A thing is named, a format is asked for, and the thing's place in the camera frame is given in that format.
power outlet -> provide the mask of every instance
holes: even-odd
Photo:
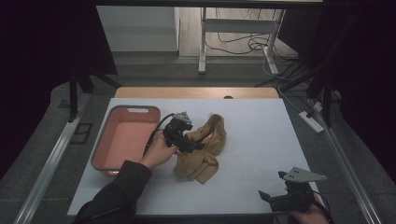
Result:
[[[308,124],[309,127],[311,127],[315,131],[315,133],[321,133],[324,131],[323,127],[320,126],[320,124],[318,124],[316,120],[314,120],[313,118],[309,118],[306,115],[307,115],[307,113],[305,111],[298,114],[298,116],[303,121],[305,121],[305,123]]]
[[[317,103],[314,105],[314,110],[316,110],[316,111],[318,111],[318,112],[321,112],[321,111],[323,110],[323,107],[321,106],[321,103],[320,103],[320,102],[317,102]]]

plastic tray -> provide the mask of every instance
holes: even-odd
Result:
[[[115,176],[123,162],[140,161],[149,136],[160,122],[155,106],[117,105],[106,118],[92,154],[92,167],[106,176]]]

crumpled fabric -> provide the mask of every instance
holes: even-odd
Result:
[[[185,136],[191,141],[205,143],[205,146],[202,150],[194,150],[192,153],[178,154],[174,171],[179,178],[196,179],[204,184],[219,169],[216,156],[224,148],[227,136],[224,118],[214,114],[204,126],[186,133]]]

white table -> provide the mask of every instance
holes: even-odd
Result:
[[[221,114],[225,121],[227,141],[217,156],[218,172],[204,185],[181,180],[173,172],[177,158],[172,158],[154,170],[138,201],[137,215],[272,213],[258,190],[284,195],[285,184],[277,172],[288,172],[293,166],[309,170],[281,99],[113,98],[106,116],[115,105],[155,105],[162,118],[187,111],[193,130],[204,125],[211,113]],[[75,215],[110,181],[88,161],[68,215]]]

black sleeve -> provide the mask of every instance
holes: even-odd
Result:
[[[80,208],[74,223],[130,223],[136,213],[137,199],[150,176],[146,166],[125,161],[115,179]]]

